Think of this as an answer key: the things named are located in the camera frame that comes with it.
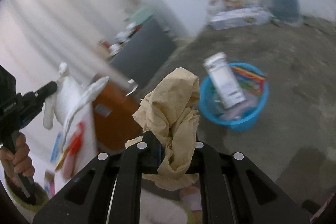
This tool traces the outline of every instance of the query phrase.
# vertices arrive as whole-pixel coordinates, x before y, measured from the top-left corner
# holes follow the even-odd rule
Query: white curtain
[[[93,76],[102,73],[129,89],[127,79],[98,56],[96,45],[101,39],[112,41],[125,28],[127,15],[138,4],[138,0],[2,0],[1,5],[6,6],[15,27],[2,28],[1,32],[22,32],[27,41],[23,47],[30,46],[41,55],[41,60],[34,62],[55,71],[61,62],[66,62],[79,82],[89,83]],[[2,37],[10,39],[8,33]],[[15,55],[11,42],[4,43]],[[29,57],[20,57],[28,68],[25,59]],[[39,77],[36,71],[30,73]]]

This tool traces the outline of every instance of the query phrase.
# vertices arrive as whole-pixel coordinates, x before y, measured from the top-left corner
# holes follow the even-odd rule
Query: concrete floor
[[[245,153],[297,203],[312,199],[322,204],[336,185],[336,162],[326,158],[327,148],[336,148],[335,45],[333,29],[314,21],[300,28],[206,28],[137,95],[143,98],[178,67],[201,83],[207,76],[203,60],[221,51],[230,62],[257,66],[268,76],[270,88],[257,124],[237,133],[201,115],[197,134],[219,152]]]

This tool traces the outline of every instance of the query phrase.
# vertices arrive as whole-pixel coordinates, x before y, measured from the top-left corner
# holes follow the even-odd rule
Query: white cloth
[[[188,215],[169,199],[141,189],[140,224],[186,224]]]
[[[186,208],[190,209],[191,211],[202,210],[201,193],[186,195],[181,198],[181,202]]]
[[[76,156],[74,174],[77,174],[80,170],[82,170],[98,154],[91,104],[87,104],[83,107],[73,119],[72,126],[67,135],[66,146],[70,142],[74,132],[77,130],[76,125],[80,122],[84,124],[85,131],[83,134],[82,146]],[[63,167],[55,172],[55,193],[58,193],[58,191],[69,182],[69,180],[64,179],[62,176]]]
[[[108,81],[108,76],[102,77],[92,85],[84,88],[70,75],[67,64],[61,63],[57,91],[46,99],[43,116],[43,126],[46,129],[50,130],[53,127],[54,114],[57,121],[63,126],[61,151],[76,113],[87,103],[94,101]]]

